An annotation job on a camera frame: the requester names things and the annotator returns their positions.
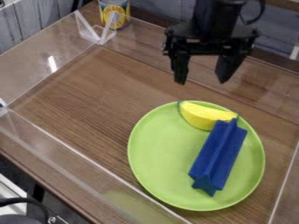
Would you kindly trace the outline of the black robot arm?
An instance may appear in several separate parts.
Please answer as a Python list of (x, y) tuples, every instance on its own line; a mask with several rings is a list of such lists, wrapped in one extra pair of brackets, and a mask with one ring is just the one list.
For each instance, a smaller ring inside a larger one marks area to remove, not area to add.
[(164, 30), (162, 55), (170, 60), (173, 81), (184, 84), (192, 56), (217, 55), (214, 74), (224, 83), (250, 54), (260, 36), (249, 27), (262, 16), (265, 0), (257, 0), (258, 13), (249, 20), (241, 17), (248, 0), (196, 0), (190, 20)]

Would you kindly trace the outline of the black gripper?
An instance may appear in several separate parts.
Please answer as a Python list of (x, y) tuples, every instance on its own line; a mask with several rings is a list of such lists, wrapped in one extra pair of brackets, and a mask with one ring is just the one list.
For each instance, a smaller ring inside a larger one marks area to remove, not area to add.
[(162, 55), (170, 59), (173, 81), (181, 85), (185, 83), (190, 56), (218, 55), (214, 74), (222, 84), (250, 54), (260, 32), (248, 26), (236, 25), (229, 35), (202, 35), (194, 22), (188, 21), (170, 25), (164, 30), (164, 35)]

